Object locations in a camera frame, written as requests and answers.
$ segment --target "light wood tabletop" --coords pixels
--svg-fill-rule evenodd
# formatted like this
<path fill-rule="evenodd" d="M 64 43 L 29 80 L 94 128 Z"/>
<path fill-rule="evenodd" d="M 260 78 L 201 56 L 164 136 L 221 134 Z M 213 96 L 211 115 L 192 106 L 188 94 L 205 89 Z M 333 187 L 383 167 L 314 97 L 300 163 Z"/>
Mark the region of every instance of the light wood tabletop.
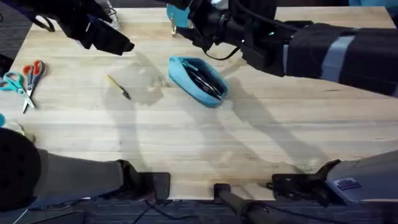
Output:
<path fill-rule="evenodd" d="M 246 65 L 241 54 L 218 62 L 173 38 L 165 9 L 118 9 L 135 44 L 123 56 L 85 50 L 57 27 L 32 26 L 12 66 L 41 59 L 47 73 L 22 114 L 23 99 L 0 93 L 0 113 L 36 135 L 36 146 L 63 156 L 125 159 L 138 171 L 172 175 L 170 198 L 211 199 L 214 183 L 244 198 L 273 199 L 259 185 L 280 172 L 315 172 L 398 146 L 398 100 L 321 80 L 279 78 Z M 393 27 L 383 7 L 281 7 L 279 20 Z M 220 45 L 221 57 L 233 47 Z M 201 57 L 229 83 L 217 109 L 205 108 L 167 77 L 172 55 Z M 111 75 L 132 97 L 110 85 Z"/>

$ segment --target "floor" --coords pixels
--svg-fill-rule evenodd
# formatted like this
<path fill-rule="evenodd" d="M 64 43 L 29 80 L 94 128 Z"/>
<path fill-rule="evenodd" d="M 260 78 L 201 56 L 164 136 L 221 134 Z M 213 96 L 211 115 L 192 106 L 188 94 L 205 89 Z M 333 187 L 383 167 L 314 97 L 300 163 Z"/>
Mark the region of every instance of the floor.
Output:
<path fill-rule="evenodd" d="M 164 7 L 164 4 L 147 0 L 111 0 L 114 7 Z M 331 6 L 345 4 L 344 0 L 280 0 L 282 6 Z M 4 20 L 0 23 L 0 54 L 15 58 L 23 40 L 31 26 L 29 20 L 15 10 L 0 2 L 0 13 Z M 398 210 L 390 206 L 366 207 L 328 207 L 323 208 L 315 203 L 300 202 L 270 202 L 281 208 L 295 212 L 333 218 L 349 223 L 390 224 L 398 223 Z M 90 224 L 125 224 L 133 223 L 138 215 L 147 208 L 144 202 L 123 200 L 96 200 L 82 202 L 73 207 L 46 212 L 28 212 L 19 223 L 32 223 L 43 218 L 54 217 L 73 210 L 83 210 L 86 213 L 86 223 Z M 194 201 L 176 201 L 164 208 L 164 211 L 174 216 L 197 214 L 202 223 L 239 223 L 234 214 L 226 207 L 204 204 Z M 271 211 L 277 218 L 290 218 L 300 223 L 320 223 L 305 220 L 280 212 Z M 20 212 L 0 214 L 0 223 L 12 223 Z M 142 217 L 139 223 L 179 223 L 165 219 L 153 211 Z M 201 223 L 197 219 L 184 220 L 181 223 Z"/>

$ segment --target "scissors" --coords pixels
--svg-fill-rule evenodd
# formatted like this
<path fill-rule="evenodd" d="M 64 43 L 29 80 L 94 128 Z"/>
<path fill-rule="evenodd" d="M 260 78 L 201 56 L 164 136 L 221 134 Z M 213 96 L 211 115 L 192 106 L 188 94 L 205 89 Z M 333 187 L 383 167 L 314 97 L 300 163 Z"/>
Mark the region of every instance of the scissors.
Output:
<path fill-rule="evenodd" d="M 21 95 L 29 104 L 29 106 L 35 108 L 33 101 L 30 99 L 28 94 L 25 92 L 22 86 L 24 79 L 20 73 L 17 72 L 7 72 L 4 74 L 2 81 L 0 81 L 0 90 L 2 91 L 14 91 Z"/>
<path fill-rule="evenodd" d="M 36 60 L 33 65 L 26 65 L 23 71 L 24 75 L 27 77 L 27 95 L 31 97 L 35 86 L 44 74 L 45 64 L 41 60 Z M 22 113 L 26 112 L 28 104 L 29 102 L 25 100 L 24 107 L 22 108 Z"/>

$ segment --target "scissor blade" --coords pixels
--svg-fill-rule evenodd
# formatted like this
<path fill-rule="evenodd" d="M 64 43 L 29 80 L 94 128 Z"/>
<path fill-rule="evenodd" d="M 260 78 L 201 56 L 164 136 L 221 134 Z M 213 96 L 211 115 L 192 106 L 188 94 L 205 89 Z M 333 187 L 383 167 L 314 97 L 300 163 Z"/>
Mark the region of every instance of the scissor blade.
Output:
<path fill-rule="evenodd" d="M 29 106 L 31 106 L 32 108 L 36 108 L 36 106 L 34 105 L 33 101 L 31 100 L 31 98 L 26 94 L 26 92 L 24 92 L 22 94 L 22 96 L 25 98 L 25 101 L 27 102 L 27 104 Z"/>
<path fill-rule="evenodd" d="M 32 96 L 32 89 L 27 91 L 27 95 L 28 95 L 29 97 Z M 27 105 L 28 105 L 28 101 L 25 99 L 25 101 L 24 101 L 24 107 L 22 108 L 22 113 L 25 113 L 25 112 L 26 112 Z"/>

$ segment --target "pencil tip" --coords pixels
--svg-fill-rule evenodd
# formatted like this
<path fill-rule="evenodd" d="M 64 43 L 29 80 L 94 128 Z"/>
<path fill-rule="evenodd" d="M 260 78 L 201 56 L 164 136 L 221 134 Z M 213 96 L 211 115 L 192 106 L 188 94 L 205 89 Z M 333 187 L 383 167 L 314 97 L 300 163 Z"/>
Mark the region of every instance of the pencil tip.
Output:
<path fill-rule="evenodd" d="M 125 96 L 127 99 L 131 100 L 130 95 L 128 92 L 124 91 L 123 96 Z"/>

